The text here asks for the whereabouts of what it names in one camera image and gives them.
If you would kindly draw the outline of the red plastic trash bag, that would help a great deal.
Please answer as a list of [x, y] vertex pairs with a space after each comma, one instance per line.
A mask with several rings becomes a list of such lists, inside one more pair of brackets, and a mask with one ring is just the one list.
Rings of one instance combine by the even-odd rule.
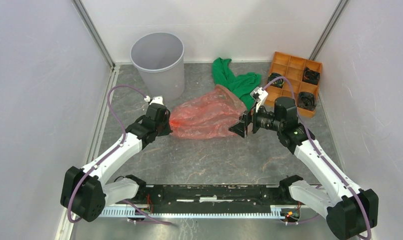
[[171, 135], [179, 139], [207, 140], [233, 137], [229, 127], [246, 111], [245, 104], [226, 87], [214, 89], [173, 109], [169, 118]]

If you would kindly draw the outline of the grey plastic trash bin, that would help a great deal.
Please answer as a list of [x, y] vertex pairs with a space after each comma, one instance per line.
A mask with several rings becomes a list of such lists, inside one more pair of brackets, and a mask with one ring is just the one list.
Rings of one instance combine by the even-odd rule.
[[130, 49], [130, 60], [152, 96], [166, 102], [185, 90], [183, 41], [168, 32], [154, 32], [138, 39]]

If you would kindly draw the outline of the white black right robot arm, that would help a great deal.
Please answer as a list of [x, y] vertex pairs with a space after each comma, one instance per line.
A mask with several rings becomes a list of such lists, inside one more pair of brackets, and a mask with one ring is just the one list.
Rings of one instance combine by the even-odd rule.
[[297, 175], [287, 177], [278, 190], [282, 203], [305, 204], [326, 220], [339, 240], [354, 236], [363, 240], [372, 238], [372, 228], [378, 223], [378, 195], [372, 189], [363, 190], [337, 167], [312, 132], [299, 121], [293, 98], [278, 97], [274, 111], [267, 111], [258, 102], [228, 130], [244, 138], [249, 125], [254, 134], [259, 129], [275, 131], [279, 142], [308, 167], [323, 187], [322, 190], [313, 187]]

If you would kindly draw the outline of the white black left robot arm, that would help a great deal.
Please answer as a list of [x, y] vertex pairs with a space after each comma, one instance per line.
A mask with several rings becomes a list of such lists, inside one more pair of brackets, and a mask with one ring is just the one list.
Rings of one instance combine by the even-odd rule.
[[136, 180], [125, 177], [108, 183], [111, 176], [132, 156], [141, 152], [157, 137], [171, 133], [170, 111], [162, 103], [152, 101], [146, 114], [125, 129], [108, 150], [81, 168], [72, 166], [64, 176], [60, 204], [79, 219], [94, 221], [112, 204], [130, 199], [142, 203], [147, 191]]

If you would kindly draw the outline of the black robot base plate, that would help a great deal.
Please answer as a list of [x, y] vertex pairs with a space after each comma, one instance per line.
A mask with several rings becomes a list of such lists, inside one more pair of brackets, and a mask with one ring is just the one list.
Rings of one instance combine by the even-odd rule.
[[266, 214], [271, 206], [299, 206], [281, 187], [266, 184], [154, 184], [129, 201], [153, 214]]

